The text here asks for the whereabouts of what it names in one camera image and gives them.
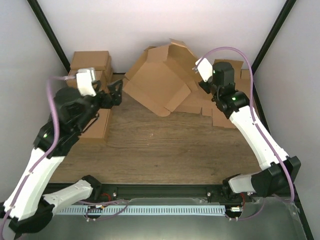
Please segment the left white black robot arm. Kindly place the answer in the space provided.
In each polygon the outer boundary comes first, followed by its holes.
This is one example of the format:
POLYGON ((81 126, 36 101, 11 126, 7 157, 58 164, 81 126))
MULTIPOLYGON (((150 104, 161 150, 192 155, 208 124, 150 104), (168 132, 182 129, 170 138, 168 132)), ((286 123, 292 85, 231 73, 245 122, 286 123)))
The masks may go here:
POLYGON ((97 202, 102 196, 102 184, 86 175, 74 184, 44 194, 53 173, 63 162, 80 136, 99 118, 99 110, 111 109, 122 103, 123 80, 100 89, 100 83, 90 87, 92 94, 81 95, 72 87, 61 88, 53 94, 47 83, 50 107, 47 123, 39 130, 27 167, 10 197, 1 204, 0 216, 10 220, 8 227, 17 235, 38 233, 60 210, 77 202, 97 202))

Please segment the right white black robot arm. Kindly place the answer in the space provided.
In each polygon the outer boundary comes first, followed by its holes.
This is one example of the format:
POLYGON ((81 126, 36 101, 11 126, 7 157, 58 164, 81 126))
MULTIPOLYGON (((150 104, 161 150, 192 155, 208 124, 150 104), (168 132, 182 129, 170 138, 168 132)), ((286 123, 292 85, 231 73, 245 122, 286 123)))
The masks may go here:
POLYGON ((260 172, 238 174, 223 181, 223 198, 236 200, 240 193, 250 192, 266 198, 293 184, 301 167, 297 156, 281 148, 264 128, 247 95, 236 89, 235 70, 231 63, 214 64, 204 58, 195 67, 202 80, 199 86, 212 95, 216 107, 241 132, 252 149, 260 172))

